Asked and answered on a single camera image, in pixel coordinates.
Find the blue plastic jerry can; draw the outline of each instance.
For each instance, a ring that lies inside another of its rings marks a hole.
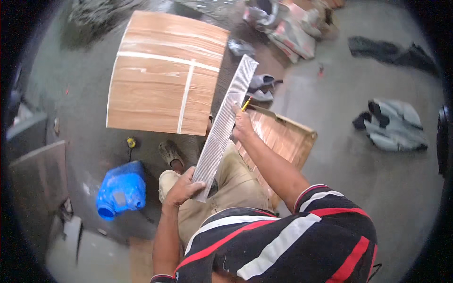
[[[109,170],[97,194],[97,213],[111,221],[126,210],[145,206],[145,172],[140,161],[132,161]]]

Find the dark cloth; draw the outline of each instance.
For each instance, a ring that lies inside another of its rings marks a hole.
[[[212,215],[174,274],[151,282],[210,282],[227,271],[250,282],[366,282],[377,252],[369,216],[325,185],[311,186],[285,218],[234,207]]]
[[[433,60],[415,43],[412,43],[411,47],[404,50],[401,46],[387,41],[353,36],[347,39],[347,44],[354,57],[372,57],[384,63],[410,66],[430,72],[436,76],[439,74]]]

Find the striped polo shirt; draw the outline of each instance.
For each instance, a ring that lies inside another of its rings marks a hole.
[[[151,282],[210,282],[213,270],[250,282],[366,282],[376,252],[370,217],[341,193],[314,185],[285,218],[248,207],[212,215],[174,273]]]

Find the wooden board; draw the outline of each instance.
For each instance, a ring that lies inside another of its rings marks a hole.
[[[67,198],[65,141],[34,150],[8,167],[11,197],[21,229],[44,260],[52,214]]]
[[[107,127],[205,135],[229,32],[135,11],[116,57]]]
[[[318,134],[314,130],[276,115],[274,112],[257,106],[253,107],[255,110],[248,109],[247,112],[250,114],[255,132],[274,152],[301,170]],[[255,172],[258,182],[268,194],[272,207],[275,209],[281,199],[264,180],[240,142],[236,143],[236,148],[247,165]]]
[[[149,283],[153,277],[152,240],[129,238],[130,279],[132,283]]]

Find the dirty shoe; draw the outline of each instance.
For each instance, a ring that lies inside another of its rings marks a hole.
[[[160,156],[164,159],[164,161],[171,167],[171,162],[175,159],[181,162],[181,165],[184,167],[183,159],[178,155],[174,146],[170,144],[169,141],[162,142],[159,144],[159,153]]]

